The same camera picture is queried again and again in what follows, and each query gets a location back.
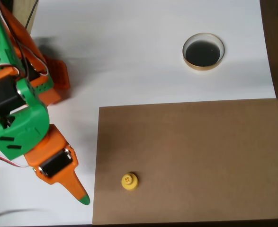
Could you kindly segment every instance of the white table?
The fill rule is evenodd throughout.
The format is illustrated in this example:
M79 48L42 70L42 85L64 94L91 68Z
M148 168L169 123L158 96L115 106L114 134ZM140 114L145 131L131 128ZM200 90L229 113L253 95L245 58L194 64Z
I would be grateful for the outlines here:
M226 47L210 71L182 58L201 32ZM49 114L77 153L91 204L0 161L0 213L29 209L1 216L0 226L92 223L100 106L275 97L259 0L41 0L32 36L67 64L71 97Z

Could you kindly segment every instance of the cardboard sheet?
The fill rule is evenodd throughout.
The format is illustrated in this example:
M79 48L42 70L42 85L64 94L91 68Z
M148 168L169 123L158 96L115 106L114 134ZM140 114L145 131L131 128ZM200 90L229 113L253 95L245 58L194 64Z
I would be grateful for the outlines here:
M129 192L121 179L135 173ZM93 224L278 218L276 99L102 107Z

